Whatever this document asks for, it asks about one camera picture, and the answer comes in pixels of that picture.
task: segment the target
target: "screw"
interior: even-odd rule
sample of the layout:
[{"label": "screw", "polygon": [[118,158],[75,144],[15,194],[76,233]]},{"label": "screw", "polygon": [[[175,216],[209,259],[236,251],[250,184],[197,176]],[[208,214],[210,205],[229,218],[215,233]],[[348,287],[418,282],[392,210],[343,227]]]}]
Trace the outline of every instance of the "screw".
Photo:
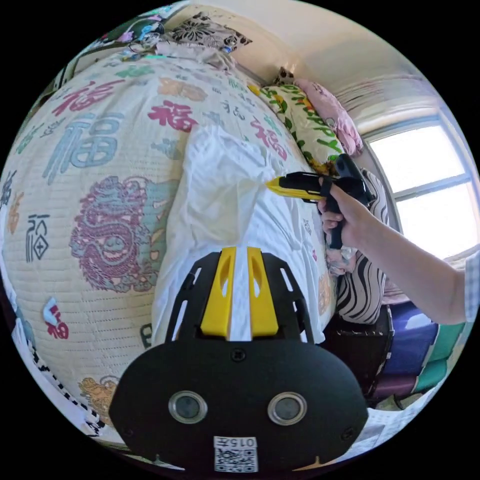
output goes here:
[{"label": "screw", "polygon": [[243,362],[246,357],[247,357],[247,354],[241,348],[234,348],[230,353],[230,358],[234,362]]},{"label": "screw", "polygon": [[124,428],[123,429],[123,436],[130,438],[134,436],[134,431],[131,428]]},{"label": "screw", "polygon": [[343,441],[346,441],[346,440],[351,439],[353,434],[354,434],[354,429],[352,427],[349,427],[340,435],[340,438]]}]

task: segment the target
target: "dragon pattern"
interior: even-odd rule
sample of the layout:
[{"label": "dragon pattern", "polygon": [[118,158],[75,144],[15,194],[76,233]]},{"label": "dragon pattern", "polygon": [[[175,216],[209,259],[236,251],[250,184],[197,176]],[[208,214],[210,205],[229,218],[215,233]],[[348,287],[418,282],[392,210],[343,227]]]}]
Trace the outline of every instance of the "dragon pattern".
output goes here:
[{"label": "dragon pattern", "polygon": [[166,251],[167,218],[179,182],[109,176],[80,200],[70,238],[86,281],[97,290],[148,292]]}]

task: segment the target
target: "quilted blanket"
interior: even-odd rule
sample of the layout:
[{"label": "quilted blanket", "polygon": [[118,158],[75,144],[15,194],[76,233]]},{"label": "quilted blanket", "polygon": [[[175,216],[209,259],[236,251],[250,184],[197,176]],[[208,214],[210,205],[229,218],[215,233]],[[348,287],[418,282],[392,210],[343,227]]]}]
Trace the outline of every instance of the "quilted blanket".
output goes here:
[{"label": "quilted blanket", "polygon": [[[72,396],[111,426],[129,363],[151,346],[151,309],[184,148],[196,124],[310,167],[237,70],[187,54],[115,53],[66,83],[30,119],[1,175],[3,257],[17,316]],[[317,266],[318,313],[335,309],[315,205],[301,210]]]}]

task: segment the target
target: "checkered shirt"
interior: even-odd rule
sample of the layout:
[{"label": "checkered shirt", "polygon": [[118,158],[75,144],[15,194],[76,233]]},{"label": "checkered shirt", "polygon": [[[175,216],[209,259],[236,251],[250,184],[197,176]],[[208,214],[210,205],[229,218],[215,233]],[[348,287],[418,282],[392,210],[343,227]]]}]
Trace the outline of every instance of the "checkered shirt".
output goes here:
[{"label": "checkered shirt", "polygon": [[465,316],[473,322],[480,306],[480,250],[466,259],[465,264]]}]

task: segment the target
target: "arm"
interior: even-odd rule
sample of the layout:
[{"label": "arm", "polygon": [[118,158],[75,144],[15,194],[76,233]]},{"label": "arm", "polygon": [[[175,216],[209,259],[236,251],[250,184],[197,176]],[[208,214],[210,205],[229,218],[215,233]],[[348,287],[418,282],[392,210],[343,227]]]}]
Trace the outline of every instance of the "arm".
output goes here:
[{"label": "arm", "polygon": [[357,248],[439,324],[465,322],[465,273],[422,250],[372,216]]},{"label": "arm", "polygon": [[456,271],[383,224],[336,185],[330,193],[341,215],[325,211],[325,201],[319,202],[327,234],[343,219],[343,244],[362,252],[432,321],[448,325],[466,321],[464,272]]}]

